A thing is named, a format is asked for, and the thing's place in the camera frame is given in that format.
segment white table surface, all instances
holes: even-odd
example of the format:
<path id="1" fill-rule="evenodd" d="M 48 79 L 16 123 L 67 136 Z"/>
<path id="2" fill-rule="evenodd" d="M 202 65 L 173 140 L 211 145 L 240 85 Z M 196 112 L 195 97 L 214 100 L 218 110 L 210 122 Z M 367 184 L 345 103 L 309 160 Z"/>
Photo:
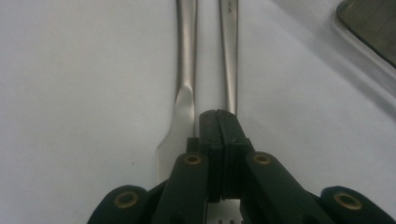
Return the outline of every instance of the white table surface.
<path id="1" fill-rule="evenodd" d="M 239 3 L 238 118 L 307 190 L 345 186 L 396 218 L 394 75 L 334 24 L 339 0 Z M 197 115 L 225 107 L 218 1 L 199 1 Z M 177 70 L 174 0 L 0 2 L 0 223 L 85 223 L 155 186 Z"/>

